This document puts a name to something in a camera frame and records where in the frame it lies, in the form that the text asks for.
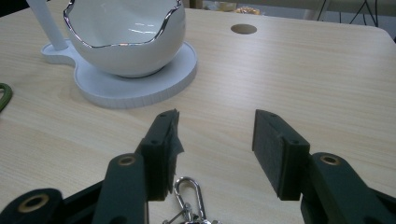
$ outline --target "grommet hole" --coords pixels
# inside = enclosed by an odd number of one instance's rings
[[[33,212],[44,206],[49,200],[50,197],[47,194],[37,194],[23,201],[18,207],[18,211],[21,213]]]
[[[109,224],[125,224],[127,223],[127,218],[126,217],[114,217],[113,219],[111,219]]]
[[[339,165],[340,164],[340,160],[334,156],[330,156],[330,155],[325,155],[325,156],[321,156],[320,160],[323,161],[324,163],[327,163],[329,165]]]
[[[136,159],[132,156],[126,156],[119,159],[119,165],[127,166],[131,165],[136,161]]]
[[[251,35],[257,32],[257,28],[249,24],[236,24],[231,27],[231,30],[240,35]]]

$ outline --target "white saucer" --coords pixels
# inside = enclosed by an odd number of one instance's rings
[[[70,40],[66,43],[67,49],[57,51],[48,44],[41,53],[49,63],[74,65],[75,81],[82,95],[102,107],[125,109],[153,105],[183,91],[195,78],[198,58],[186,42],[172,62],[153,75],[138,78],[102,72],[85,61]]]

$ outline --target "light wood tabletop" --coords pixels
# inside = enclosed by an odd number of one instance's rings
[[[67,4],[49,3],[64,36]],[[45,62],[49,41],[31,10],[0,18],[0,82],[14,91],[0,114],[0,209],[32,189],[68,197],[97,183],[112,158],[134,152],[155,117],[174,108],[185,148],[176,178],[200,183],[209,220],[304,223],[300,203],[276,197],[251,151],[256,109],[282,117],[311,153],[343,157],[369,187],[396,197],[396,45],[385,31],[186,12],[195,80],[156,105],[115,110],[82,97],[72,66]],[[234,33],[239,23],[257,32]],[[150,223],[178,211],[174,195],[150,203]]]

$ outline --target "bowl with silver rim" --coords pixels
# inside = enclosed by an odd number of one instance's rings
[[[177,54],[186,30],[181,0],[71,0],[64,21],[82,58],[121,77],[159,71]]]

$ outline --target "gripper jaw pad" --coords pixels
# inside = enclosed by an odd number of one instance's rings
[[[299,201],[309,143],[280,116],[256,110],[252,149],[279,199]]]

